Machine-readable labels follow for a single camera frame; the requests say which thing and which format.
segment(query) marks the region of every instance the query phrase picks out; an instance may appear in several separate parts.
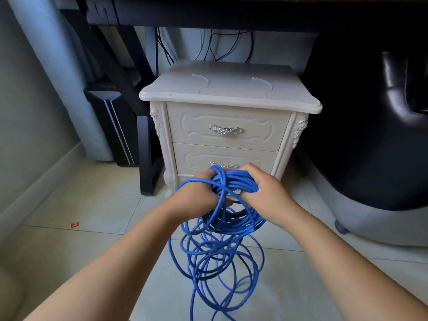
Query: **white nightstand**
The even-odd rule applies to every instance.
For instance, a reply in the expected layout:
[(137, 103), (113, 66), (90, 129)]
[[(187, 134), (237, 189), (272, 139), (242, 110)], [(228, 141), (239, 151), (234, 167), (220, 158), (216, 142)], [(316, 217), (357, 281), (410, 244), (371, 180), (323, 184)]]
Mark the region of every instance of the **white nightstand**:
[(160, 139), (169, 191), (218, 164), (280, 179), (322, 106), (289, 66), (179, 61), (140, 92)]

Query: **grey chair base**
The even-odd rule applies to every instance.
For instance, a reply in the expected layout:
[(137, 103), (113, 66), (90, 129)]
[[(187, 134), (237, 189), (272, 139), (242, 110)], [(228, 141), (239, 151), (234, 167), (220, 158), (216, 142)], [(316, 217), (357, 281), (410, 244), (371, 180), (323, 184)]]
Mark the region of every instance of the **grey chair base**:
[(392, 211), (356, 202), (330, 185), (301, 146), (294, 154), (297, 157), (297, 165), (312, 180), (332, 210), (339, 228), (378, 242), (428, 247), (428, 207)]

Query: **person's right arm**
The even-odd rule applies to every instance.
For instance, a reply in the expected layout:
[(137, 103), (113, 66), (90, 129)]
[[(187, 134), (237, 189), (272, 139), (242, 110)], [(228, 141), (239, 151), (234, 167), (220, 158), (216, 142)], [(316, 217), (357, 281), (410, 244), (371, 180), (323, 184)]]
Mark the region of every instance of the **person's right arm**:
[(242, 168), (259, 186), (242, 199), (290, 233), (308, 255), (345, 320), (428, 320), (428, 307), (304, 210), (273, 176)]

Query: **person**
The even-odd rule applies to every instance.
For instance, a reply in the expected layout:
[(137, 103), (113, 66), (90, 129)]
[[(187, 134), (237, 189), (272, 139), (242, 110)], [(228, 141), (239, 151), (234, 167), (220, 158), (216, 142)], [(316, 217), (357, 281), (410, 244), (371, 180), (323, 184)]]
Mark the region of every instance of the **person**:
[[(428, 307), (300, 207), (273, 176), (242, 168), (259, 186), (242, 199), (289, 232), (308, 255), (345, 320), (428, 320)], [(209, 169), (196, 178), (212, 179)], [(59, 287), (25, 321), (127, 321), (159, 255), (183, 222), (215, 207), (206, 183), (191, 182)]]

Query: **person's left arm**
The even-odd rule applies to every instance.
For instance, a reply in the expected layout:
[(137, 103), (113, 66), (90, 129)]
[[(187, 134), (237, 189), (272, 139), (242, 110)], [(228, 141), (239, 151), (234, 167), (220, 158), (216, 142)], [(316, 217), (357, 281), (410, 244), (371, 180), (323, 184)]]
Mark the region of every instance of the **person's left arm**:
[[(209, 169), (195, 178), (212, 179), (215, 174)], [(210, 185), (185, 184), (65, 282), (25, 321), (128, 321), (171, 234), (181, 223), (213, 209), (217, 202)]]

